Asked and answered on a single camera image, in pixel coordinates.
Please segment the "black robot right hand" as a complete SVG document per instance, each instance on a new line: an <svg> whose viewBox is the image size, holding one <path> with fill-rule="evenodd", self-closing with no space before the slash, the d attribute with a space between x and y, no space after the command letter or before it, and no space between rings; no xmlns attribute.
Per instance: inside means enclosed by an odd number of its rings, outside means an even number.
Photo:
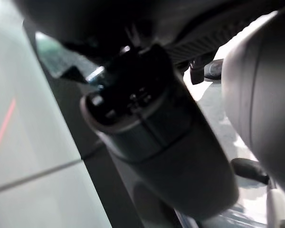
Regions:
<svg viewBox="0 0 285 228"><path fill-rule="evenodd" d="M64 42L121 33L134 24L154 26L174 37L193 20L202 23L235 11L242 17L285 6L285 0L16 0L16 7L39 31Z"/></svg>

